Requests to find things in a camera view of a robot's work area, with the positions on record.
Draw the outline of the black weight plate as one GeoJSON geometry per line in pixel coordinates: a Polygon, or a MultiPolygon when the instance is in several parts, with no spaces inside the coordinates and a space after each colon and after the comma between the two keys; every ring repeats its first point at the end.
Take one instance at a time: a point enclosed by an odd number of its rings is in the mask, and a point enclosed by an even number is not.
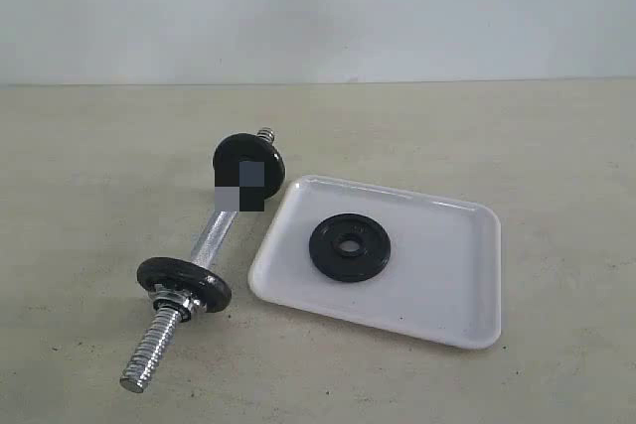
{"type": "Polygon", "coordinates": [[[357,213],[340,213],[321,221],[312,231],[308,248],[313,265],[322,274],[344,283],[377,276],[392,252],[386,230],[357,213]]]}
{"type": "Polygon", "coordinates": [[[263,164],[263,187],[266,199],[274,196],[285,179],[285,166],[281,153],[271,141],[250,133],[237,133],[226,137],[217,146],[212,165],[218,186],[239,185],[239,163],[263,164]]]}
{"type": "Polygon", "coordinates": [[[218,275],[190,261],[173,257],[152,257],[137,268],[139,285],[151,291],[155,285],[192,292],[206,306],[207,313],[224,310],[232,299],[230,286],[218,275]]]}

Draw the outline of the chrome dumbbell bar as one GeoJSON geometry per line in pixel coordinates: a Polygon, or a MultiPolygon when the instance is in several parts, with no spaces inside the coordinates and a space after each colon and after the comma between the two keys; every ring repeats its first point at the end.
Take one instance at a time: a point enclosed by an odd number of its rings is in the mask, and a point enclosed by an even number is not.
{"type": "MultiPolygon", "coordinates": [[[[271,128],[261,127],[254,134],[264,137],[274,145],[275,133],[271,128]]],[[[214,210],[195,242],[190,258],[186,261],[213,272],[215,260],[237,215],[236,212],[214,210]]],[[[180,321],[176,311],[168,308],[162,308],[159,311],[154,309],[154,312],[151,324],[135,347],[119,378],[120,385],[131,392],[141,393],[147,388],[165,351],[174,339],[177,327],[186,323],[180,321]]],[[[199,313],[207,313],[206,306],[197,314],[199,313]]]]}

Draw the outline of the white rectangular plastic tray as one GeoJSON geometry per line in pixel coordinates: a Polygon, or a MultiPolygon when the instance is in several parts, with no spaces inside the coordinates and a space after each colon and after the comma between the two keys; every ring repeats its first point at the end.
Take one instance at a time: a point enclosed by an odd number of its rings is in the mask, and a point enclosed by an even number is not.
{"type": "Polygon", "coordinates": [[[259,299],[462,349],[501,334],[501,224],[487,207],[324,176],[293,181],[250,266],[259,299]],[[344,283],[322,274],[309,238],[324,219],[357,213],[392,244],[377,276],[344,283]]]}

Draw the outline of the chrome spinlock collar nut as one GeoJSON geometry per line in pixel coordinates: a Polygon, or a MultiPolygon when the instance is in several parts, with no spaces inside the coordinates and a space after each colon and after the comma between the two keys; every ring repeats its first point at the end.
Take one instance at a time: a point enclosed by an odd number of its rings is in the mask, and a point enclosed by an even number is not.
{"type": "Polygon", "coordinates": [[[156,311],[162,308],[176,311],[181,322],[190,321],[194,315],[205,309],[203,302],[186,289],[177,290],[156,284],[154,289],[148,292],[148,297],[156,311]]]}

